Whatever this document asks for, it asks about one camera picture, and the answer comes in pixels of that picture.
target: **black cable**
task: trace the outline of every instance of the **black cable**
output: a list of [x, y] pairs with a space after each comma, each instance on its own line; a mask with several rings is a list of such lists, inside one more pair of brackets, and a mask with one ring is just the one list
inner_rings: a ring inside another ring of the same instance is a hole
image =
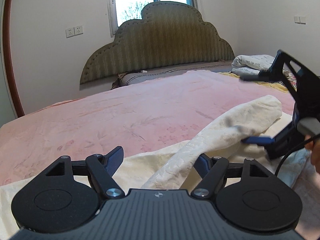
[[282, 164], [284, 163], [284, 161], [290, 156], [291, 153], [297, 151], [298, 149], [300, 149], [302, 146], [305, 146], [307, 143], [310, 143], [316, 139], [320, 138], [320, 133], [311, 137], [310, 139], [308, 140], [305, 140], [303, 141], [302, 143], [299, 143], [298, 145], [296, 145], [295, 147], [293, 147], [290, 151], [288, 151], [282, 158], [282, 160], [280, 161], [277, 169], [276, 169], [276, 172], [275, 172], [275, 175], [278, 176], [278, 173], [279, 173], [279, 170], [282, 166]]

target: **pink blanket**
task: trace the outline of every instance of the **pink blanket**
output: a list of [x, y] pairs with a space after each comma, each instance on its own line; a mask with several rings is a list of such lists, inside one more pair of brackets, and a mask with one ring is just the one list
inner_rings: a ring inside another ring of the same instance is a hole
[[61, 155], [83, 160], [120, 145], [128, 157], [189, 140], [232, 107], [265, 95], [292, 114], [289, 93], [204, 70], [47, 107], [0, 129], [0, 185], [34, 176]]

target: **green headboard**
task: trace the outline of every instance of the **green headboard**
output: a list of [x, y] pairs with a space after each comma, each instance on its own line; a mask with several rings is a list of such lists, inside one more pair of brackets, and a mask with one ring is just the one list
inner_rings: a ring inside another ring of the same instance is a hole
[[153, 2], [141, 14], [142, 20], [124, 22], [114, 41], [89, 57], [80, 84], [122, 72], [235, 57], [229, 43], [192, 6]]

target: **gray mattress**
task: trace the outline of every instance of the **gray mattress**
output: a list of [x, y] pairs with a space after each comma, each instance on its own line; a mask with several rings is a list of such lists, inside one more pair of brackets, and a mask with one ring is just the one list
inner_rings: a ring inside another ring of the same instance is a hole
[[121, 86], [138, 84], [146, 80], [182, 75], [190, 70], [209, 70], [211, 72], [231, 72], [232, 61], [226, 62], [199, 62], [192, 64], [175, 65], [148, 70], [147, 73], [129, 73], [121, 79]]

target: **brown wooden door frame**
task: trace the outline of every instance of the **brown wooden door frame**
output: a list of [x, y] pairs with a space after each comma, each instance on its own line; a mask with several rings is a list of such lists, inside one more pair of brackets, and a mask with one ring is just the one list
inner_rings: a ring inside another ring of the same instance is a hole
[[10, 50], [10, 10], [11, 1], [4, 0], [4, 11], [3, 11], [3, 25], [2, 25], [2, 43], [3, 43], [3, 57], [4, 57], [4, 68], [7, 76], [7, 82], [13, 102], [13, 106], [18, 117], [24, 116], [24, 111], [19, 98], [16, 82], [14, 79], [13, 66], [11, 60]]

